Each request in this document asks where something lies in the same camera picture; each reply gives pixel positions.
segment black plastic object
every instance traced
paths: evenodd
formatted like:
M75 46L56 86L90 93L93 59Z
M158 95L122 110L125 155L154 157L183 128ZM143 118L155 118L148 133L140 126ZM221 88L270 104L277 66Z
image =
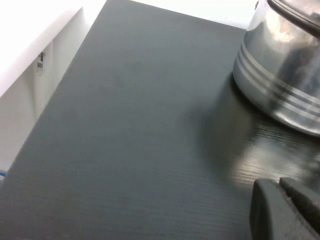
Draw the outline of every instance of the black plastic object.
M291 178L257 179L250 210L254 240L320 240L320 195Z
M317 13L307 15L296 7L282 0L267 0L269 6L294 25L302 28L315 37L320 36L320 22Z

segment stainless steel kettle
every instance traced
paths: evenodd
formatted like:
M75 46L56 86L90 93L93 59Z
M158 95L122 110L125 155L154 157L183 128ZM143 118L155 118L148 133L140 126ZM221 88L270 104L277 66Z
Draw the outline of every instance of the stainless steel kettle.
M273 118L320 136L320 1L260 0L233 65L236 84Z

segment white shelf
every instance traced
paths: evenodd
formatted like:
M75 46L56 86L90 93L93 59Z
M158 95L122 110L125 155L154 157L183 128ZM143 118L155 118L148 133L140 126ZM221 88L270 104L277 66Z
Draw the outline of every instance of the white shelf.
M0 97L82 5L78 0L0 2Z

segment white wall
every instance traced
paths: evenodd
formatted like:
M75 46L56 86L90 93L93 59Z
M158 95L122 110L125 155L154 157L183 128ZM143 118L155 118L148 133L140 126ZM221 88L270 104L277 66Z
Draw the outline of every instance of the white wall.
M62 79L106 0L85 0L83 8L44 49L45 73L35 61L0 97L0 171L7 171Z

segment wood grain texture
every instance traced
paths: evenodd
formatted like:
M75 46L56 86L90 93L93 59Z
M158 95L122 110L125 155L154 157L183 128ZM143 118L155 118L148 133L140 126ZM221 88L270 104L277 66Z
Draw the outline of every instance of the wood grain texture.
M0 189L0 238L249 240L255 178L318 186L318 142L234 86L244 33L108 0Z

